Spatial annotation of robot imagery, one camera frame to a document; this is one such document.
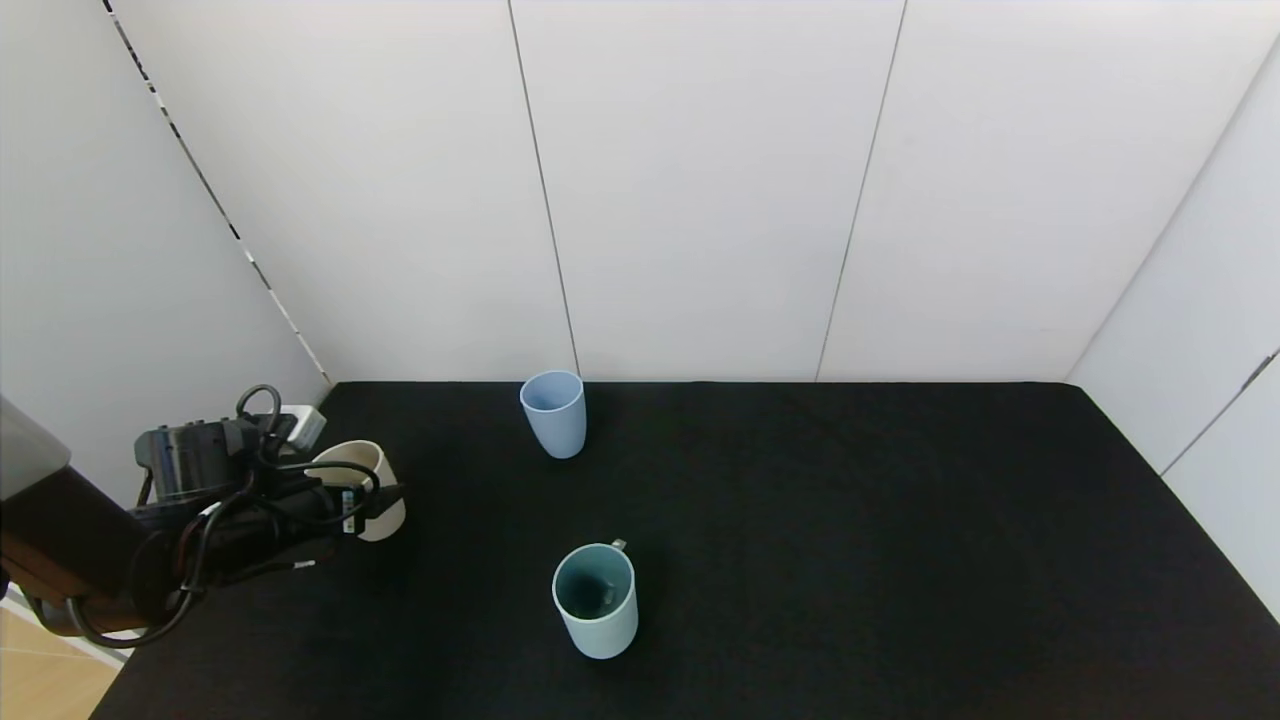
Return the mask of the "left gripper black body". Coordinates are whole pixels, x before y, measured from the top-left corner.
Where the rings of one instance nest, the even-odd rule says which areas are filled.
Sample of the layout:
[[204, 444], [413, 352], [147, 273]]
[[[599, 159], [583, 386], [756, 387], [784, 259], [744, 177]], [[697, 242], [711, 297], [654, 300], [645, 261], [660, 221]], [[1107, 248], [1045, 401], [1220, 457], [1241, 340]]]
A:
[[269, 486], [268, 520], [282, 547], [356, 534], [366, 495], [349, 486]]

